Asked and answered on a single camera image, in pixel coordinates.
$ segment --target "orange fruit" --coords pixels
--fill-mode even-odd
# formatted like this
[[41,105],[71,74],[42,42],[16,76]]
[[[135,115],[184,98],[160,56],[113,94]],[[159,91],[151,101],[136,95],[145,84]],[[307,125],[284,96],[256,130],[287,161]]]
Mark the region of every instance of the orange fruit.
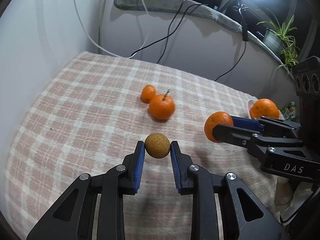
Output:
[[173,114],[175,105],[172,97],[168,96],[169,90],[165,95],[156,95],[150,101],[149,112],[150,114],[159,120],[167,120]]
[[251,118],[260,118],[261,116],[279,118],[279,110],[274,102],[263,98],[253,104],[250,109],[250,115]]
[[212,129],[219,123],[233,126],[233,120],[231,116],[226,112],[215,112],[210,115],[207,121],[205,121],[204,133],[205,136],[212,142],[221,143],[220,141],[217,141],[212,135]]
[[141,92],[141,100],[149,103],[156,95],[156,88],[153,85],[146,85]]

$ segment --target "green plant leaf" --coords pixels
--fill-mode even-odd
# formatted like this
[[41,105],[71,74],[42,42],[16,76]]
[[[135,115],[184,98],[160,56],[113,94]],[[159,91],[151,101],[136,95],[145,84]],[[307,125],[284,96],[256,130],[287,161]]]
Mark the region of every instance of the green plant leaf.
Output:
[[284,66],[285,66],[285,64],[281,64],[281,65],[279,65],[276,69],[281,68],[281,67],[284,67]]
[[284,30],[285,30],[285,23],[283,22],[282,25],[281,25],[281,35],[282,35],[283,38],[285,38],[285,34],[286,34],[284,32]]
[[293,31],[293,30],[297,30],[297,27],[292,27],[288,30],[288,32]]
[[277,17],[275,16],[275,14],[274,14],[271,10],[269,10],[267,7],[265,7],[265,8],[273,15],[273,17],[274,17],[274,18],[276,19],[276,21],[277,21],[278,26],[280,27],[280,23],[279,23]]
[[290,18],[287,26],[285,27],[285,29],[284,29],[284,35],[286,35],[286,34],[288,33],[289,28],[291,27],[291,25],[292,25],[292,23],[293,23],[293,20],[294,20],[294,15],[291,16],[291,18]]
[[299,63],[296,60],[298,55],[296,53],[295,38],[293,36],[287,36],[287,38],[287,40],[291,41],[291,43],[287,44],[287,46],[281,51],[281,54],[284,55],[284,63],[279,65],[277,69],[282,66],[287,66],[289,70],[294,65]]
[[277,26],[275,25],[275,23],[274,23],[273,21],[270,21],[270,22],[262,21],[262,22],[258,22],[257,25],[258,25],[258,24],[262,24],[262,23],[267,23],[267,24],[269,24],[269,25],[271,26],[271,29],[272,29],[272,27],[273,27],[272,30],[275,31],[275,32],[277,32]]

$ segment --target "white plate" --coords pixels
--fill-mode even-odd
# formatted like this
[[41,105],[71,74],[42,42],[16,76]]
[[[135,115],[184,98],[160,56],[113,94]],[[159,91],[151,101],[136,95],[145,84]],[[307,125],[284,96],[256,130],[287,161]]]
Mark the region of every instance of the white plate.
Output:
[[[251,116],[250,116],[250,109],[251,109],[251,107],[253,106],[253,104],[254,104],[255,102],[257,102],[257,101],[258,101],[258,100],[250,99],[250,100],[248,101],[248,103],[247,103],[247,114],[248,114],[248,117],[249,117],[250,119],[252,119]],[[284,117],[283,117],[282,113],[280,112],[280,110],[278,110],[278,111],[279,111],[279,119],[284,120]]]

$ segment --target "round brown fruit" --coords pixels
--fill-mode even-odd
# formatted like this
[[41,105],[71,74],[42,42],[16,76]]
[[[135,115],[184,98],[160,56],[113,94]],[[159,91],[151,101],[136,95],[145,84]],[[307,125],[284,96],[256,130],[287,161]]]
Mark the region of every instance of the round brown fruit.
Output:
[[170,142],[168,138],[161,133],[152,133],[148,135],[144,142],[147,153],[156,159],[166,157],[170,152]]

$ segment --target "pink plaid tablecloth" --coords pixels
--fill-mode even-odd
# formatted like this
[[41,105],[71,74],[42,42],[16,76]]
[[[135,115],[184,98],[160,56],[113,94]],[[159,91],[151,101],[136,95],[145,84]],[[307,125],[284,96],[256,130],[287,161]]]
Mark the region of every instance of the pink plaid tablecloth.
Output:
[[[140,101],[142,88],[171,89],[176,111],[155,121]],[[236,173],[271,208],[276,177],[239,147],[215,144],[203,132],[216,111],[246,116],[254,97],[180,70],[83,52],[38,96],[17,131],[6,170],[8,222],[25,239],[31,228],[81,173],[105,173],[160,132],[177,140],[194,163],[215,174]],[[146,154],[141,187],[124,197],[127,239],[189,239],[191,196],[175,188],[170,157]]]

